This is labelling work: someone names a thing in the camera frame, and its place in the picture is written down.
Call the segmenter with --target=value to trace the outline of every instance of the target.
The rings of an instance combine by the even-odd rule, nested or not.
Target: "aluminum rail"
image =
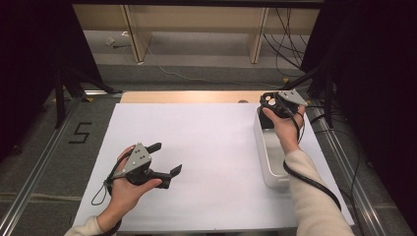
[[[27,181],[25,182],[25,185],[16,196],[6,214],[3,216],[0,224],[0,235],[9,236],[12,234],[12,231],[15,229],[19,218],[21,217],[28,204],[31,193],[33,193],[34,189],[39,183],[39,180],[42,177],[51,156],[58,147],[59,141],[61,140],[63,134],[67,130],[69,123],[68,121],[70,120],[78,105],[81,103],[81,100],[81,98],[73,98],[70,101],[66,118],[63,120],[61,126],[58,129],[55,129],[53,132],[51,138],[48,141],[48,144],[43,150]]]
[[[323,115],[324,112],[321,109],[315,109],[314,111],[316,115]],[[343,148],[341,147],[341,144],[335,134],[334,131],[332,131],[326,121],[324,119],[320,119],[320,125],[323,128],[323,130],[328,130],[328,132],[325,132],[326,138],[328,140],[328,143],[330,144],[330,147],[336,157],[336,160],[344,174],[344,177],[348,181],[349,184],[352,183],[355,175],[355,170],[353,166],[350,164],[346,153],[344,152]],[[377,212],[375,211],[374,207],[372,206],[370,200],[368,199],[367,195],[365,194],[365,191],[357,177],[355,177],[355,182],[353,185],[353,197],[355,198],[355,201],[360,208],[363,217],[365,219],[365,222],[368,225],[368,228],[372,235],[375,236],[385,236],[387,235],[386,230],[384,229],[380,217],[378,216]]]

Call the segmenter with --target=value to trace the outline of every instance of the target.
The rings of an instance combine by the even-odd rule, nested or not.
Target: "human hand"
[[[300,105],[298,113],[304,116],[305,110],[306,108]],[[293,121],[289,118],[279,118],[273,113],[273,111],[266,107],[263,108],[263,111],[265,115],[272,121],[275,133],[281,142],[284,152],[289,153],[294,149],[299,149],[297,128],[294,126]],[[303,117],[301,117],[298,113],[295,113],[294,119],[297,122],[298,127],[301,128],[303,125]]]
[[[135,146],[127,147],[117,159],[120,159],[125,153],[135,148]],[[128,158],[124,158],[116,171],[123,170]],[[97,217],[98,225],[103,232],[109,231],[122,219],[122,217],[133,209],[139,199],[147,191],[158,186],[162,181],[160,179],[151,179],[141,186],[136,186],[126,178],[118,178],[113,180],[113,188],[111,191],[111,200],[107,208]]]

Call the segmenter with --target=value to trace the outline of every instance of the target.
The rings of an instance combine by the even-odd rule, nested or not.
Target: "sleeve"
[[[119,220],[117,224],[108,232],[103,233],[97,222],[96,216],[91,216],[87,219],[86,224],[82,226],[74,226],[65,233],[64,236],[115,236],[117,230],[120,228],[122,220]]]
[[[285,162],[296,172],[327,186],[310,156],[301,149],[289,152]],[[291,175],[289,184],[298,222],[297,236],[354,236],[337,205],[327,194]]]

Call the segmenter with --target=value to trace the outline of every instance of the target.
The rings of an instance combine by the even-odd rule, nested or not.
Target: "table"
[[[120,232],[208,233],[296,227],[288,186],[272,189],[263,179],[253,126],[263,93],[125,92],[113,112],[75,224],[84,223],[107,205],[109,198],[100,206],[90,202],[121,150],[136,142],[145,146],[162,142],[162,149],[152,155],[150,168],[167,172],[183,164],[182,172],[169,190],[156,189],[144,195],[124,217]],[[251,103],[240,104],[239,100]],[[346,220],[353,224],[309,123],[300,146],[311,155],[339,197]]]

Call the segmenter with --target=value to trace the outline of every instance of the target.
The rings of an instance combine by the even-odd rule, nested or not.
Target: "white box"
[[[288,186],[288,174],[283,168],[285,154],[279,138],[274,129],[261,128],[258,114],[259,108],[255,114],[254,129],[264,181],[271,188]]]

